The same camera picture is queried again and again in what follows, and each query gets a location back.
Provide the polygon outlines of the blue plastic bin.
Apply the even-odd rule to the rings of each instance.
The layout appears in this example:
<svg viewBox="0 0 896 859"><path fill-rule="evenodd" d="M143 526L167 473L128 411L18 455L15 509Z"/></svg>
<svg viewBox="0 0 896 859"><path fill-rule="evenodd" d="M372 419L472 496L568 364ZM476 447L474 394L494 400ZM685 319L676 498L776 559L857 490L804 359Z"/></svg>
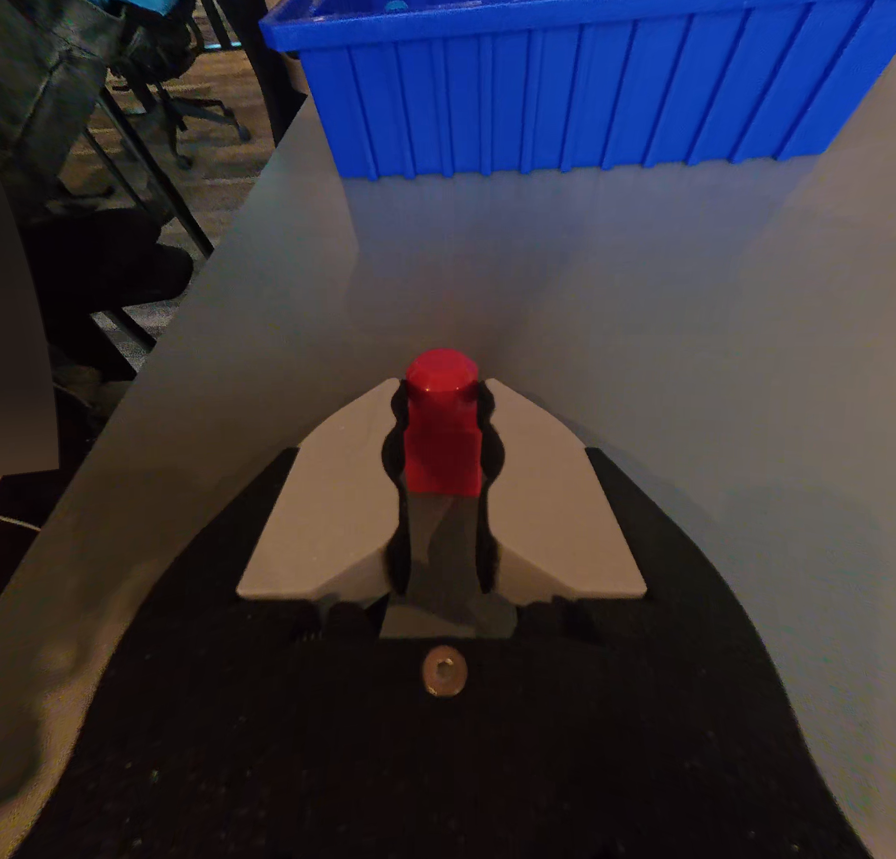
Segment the blue plastic bin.
<svg viewBox="0 0 896 859"><path fill-rule="evenodd" d="M895 0L281 0L340 175L822 154L894 58Z"/></svg>

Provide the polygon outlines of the black mesh office chair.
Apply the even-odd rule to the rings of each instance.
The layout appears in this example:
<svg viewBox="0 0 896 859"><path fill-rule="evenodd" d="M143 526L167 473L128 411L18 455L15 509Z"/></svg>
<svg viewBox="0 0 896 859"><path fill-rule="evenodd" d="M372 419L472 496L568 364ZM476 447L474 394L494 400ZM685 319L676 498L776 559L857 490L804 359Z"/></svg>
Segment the black mesh office chair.
<svg viewBox="0 0 896 859"><path fill-rule="evenodd" d="M125 115L139 134L163 135L176 166L185 171L193 161L178 148L178 137L187 131L188 119L229 126L241 143L251 139L221 99L181 97L168 89L168 83L185 76L200 56L241 48L215 0L176 0L164 15L130 6L125 23L110 71L121 82L116 91L131 94L138 103Z"/></svg>

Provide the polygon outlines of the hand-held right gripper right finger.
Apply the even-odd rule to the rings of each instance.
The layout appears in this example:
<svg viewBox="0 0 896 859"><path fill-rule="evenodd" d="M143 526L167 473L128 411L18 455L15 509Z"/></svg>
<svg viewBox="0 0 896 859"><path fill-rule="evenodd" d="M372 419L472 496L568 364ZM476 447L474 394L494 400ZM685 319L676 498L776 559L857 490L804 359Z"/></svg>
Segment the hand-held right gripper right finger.
<svg viewBox="0 0 896 859"><path fill-rule="evenodd" d="M482 591L509 602L643 598L644 576L578 436L493 378L479 408Z"/></svg>

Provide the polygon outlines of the person's dark jacket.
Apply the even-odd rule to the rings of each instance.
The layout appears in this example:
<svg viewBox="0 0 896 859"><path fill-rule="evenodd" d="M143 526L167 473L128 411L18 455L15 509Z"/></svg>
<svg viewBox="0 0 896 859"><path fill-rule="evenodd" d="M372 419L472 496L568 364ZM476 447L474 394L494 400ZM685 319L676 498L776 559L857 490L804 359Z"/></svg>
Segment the person's dark jacket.
<svg viewBox="0 0 896 859"><path fill-rule="evenodd" d="M1 0L1 176L18 221L55 198L118 56L130 6Z"/></svg>

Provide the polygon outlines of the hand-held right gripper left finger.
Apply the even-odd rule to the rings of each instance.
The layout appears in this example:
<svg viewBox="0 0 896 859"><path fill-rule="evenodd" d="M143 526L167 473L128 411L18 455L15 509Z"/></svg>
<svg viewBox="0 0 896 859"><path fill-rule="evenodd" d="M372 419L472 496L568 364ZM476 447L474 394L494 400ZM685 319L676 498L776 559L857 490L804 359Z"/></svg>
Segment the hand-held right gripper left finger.
<svg viewBox="0 0 896 859"><path fill-rule="evenodd" d="M384 461L399 387L386 379L302 440L238 582L240 598L375 602L407 591L406 502Z"/></svg>

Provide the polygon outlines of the red mega block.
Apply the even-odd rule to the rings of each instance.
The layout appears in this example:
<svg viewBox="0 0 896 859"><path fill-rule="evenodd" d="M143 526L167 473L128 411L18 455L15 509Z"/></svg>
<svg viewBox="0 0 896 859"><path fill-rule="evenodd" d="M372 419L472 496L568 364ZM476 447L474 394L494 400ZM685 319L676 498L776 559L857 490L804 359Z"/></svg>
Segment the red mega block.
<svg viewBox="0 0 896 859"><path fill-rule="evenodd" d="M405 479L410 494L480 493L482 432L478 368L455 349L431 349L410 364L405 387Z"/></svg>

